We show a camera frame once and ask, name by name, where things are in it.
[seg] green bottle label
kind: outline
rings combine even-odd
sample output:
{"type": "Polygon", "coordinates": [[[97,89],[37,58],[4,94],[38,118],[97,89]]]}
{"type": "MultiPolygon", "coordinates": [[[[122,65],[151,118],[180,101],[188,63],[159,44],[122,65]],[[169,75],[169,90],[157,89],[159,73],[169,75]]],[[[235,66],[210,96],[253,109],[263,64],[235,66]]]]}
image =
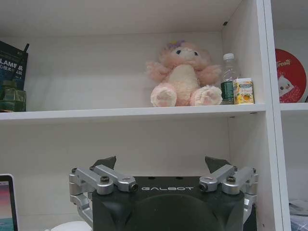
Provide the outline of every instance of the green bottle label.
{"type": "Polygon", "coordinates": [[[222,91],[222,98],[223,100],[233,100],[233,82],[223,82],[221,83],[221,91],[222,91]]]}

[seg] product box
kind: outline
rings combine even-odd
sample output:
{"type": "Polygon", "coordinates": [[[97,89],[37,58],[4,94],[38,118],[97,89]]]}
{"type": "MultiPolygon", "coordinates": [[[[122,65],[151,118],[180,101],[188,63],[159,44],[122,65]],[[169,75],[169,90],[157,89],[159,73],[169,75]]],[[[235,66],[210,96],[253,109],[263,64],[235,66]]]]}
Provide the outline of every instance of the product box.
{"type": "Polygon", "coordinates": [[[233,81],[234,104],[254,104],[254,89],[251,78],[238,78],[233,81]]]}
{"type": "Polygon", "coordinates": [[[21,58],[22,52],[22,50],[0,41],[0,83],[3,80],[15,80],[17,88],[19,90],[24,89],[28,53],[24,55],[24,58],[16,72],[16,75],[13,78],[11,77],[11,72],[17,66],[17,63],[21,58]]]}

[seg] shelf board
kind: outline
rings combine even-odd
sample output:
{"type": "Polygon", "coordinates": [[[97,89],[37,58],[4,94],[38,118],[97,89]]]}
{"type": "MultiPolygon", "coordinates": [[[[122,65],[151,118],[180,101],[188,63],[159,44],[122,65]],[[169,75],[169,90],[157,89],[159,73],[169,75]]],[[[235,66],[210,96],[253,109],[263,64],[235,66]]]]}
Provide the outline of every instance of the shelf board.
{"type": "Polygon", "coordinates": [[[308,103],[281,103],[280,110],[283,116],[308,115],[308,103]]]}
{"type": "Polygon", "coordinates": [[[240,2],[9,0],[1,2],[0,31],[3,37],[221,31],[240,2]]]}
{"type": "Polygon", "coordinates": [[[50,124],[68,122],[88,123],[127,120],[162,120],[195,117],[230,117],[264,111],[264,104],[252,104],[17,112],[1,113],[0,124],[50,124]]]}

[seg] dark book cover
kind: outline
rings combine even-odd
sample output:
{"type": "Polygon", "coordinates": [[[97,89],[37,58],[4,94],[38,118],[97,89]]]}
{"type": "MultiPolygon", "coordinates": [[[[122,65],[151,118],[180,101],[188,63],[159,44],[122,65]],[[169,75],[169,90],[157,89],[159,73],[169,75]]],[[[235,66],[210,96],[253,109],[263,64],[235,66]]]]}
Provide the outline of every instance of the dark book cover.
{"type": "Polygon", "coordinates": [[[24,55],[14,77],[11,77],[11,72],[17,66],[22,53],[22,50],[0,41],[0,82],[3,80],[15,80],[19,90],[24,89],[28,53],[24,55]]]}

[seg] silver metal bracket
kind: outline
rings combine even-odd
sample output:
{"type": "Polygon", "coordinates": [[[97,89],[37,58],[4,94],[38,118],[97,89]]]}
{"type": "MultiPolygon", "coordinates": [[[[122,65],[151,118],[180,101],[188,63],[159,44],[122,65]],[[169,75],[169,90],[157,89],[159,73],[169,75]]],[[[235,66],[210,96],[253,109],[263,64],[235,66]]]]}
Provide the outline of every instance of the silver metal bracket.
{"type": "Polygon", "coordinates": [[[92,166],[90,170],[74,168],[69,174],[70,201],[77,205],[79,215],[93,227],[93,212],[89,199],[92,192],[100,195],[111,194],[114,184],[122,192],[134,192],[138,184],[134,177],[124,176],[104,165],[92,166]]]}
{"type": "Polygon", "coordinates": [[[236,167],[225,165],[210,175],[200,177],[199,180],[200,190],[203,192],[216,191],[220,183],[222,191],[226,194],[237,195],[240,191],[244,193],[244,224],[257,201],[257,171],[250,167],[237,171],[236,167]]]}
{"type": "Polygon", "coordinates": [[[225,165],[210,175],[202,176],[199,180],[200,190],[203,192],[213,192],[217,186],[227,177],[234,174],[234,166],[225,165]]]}

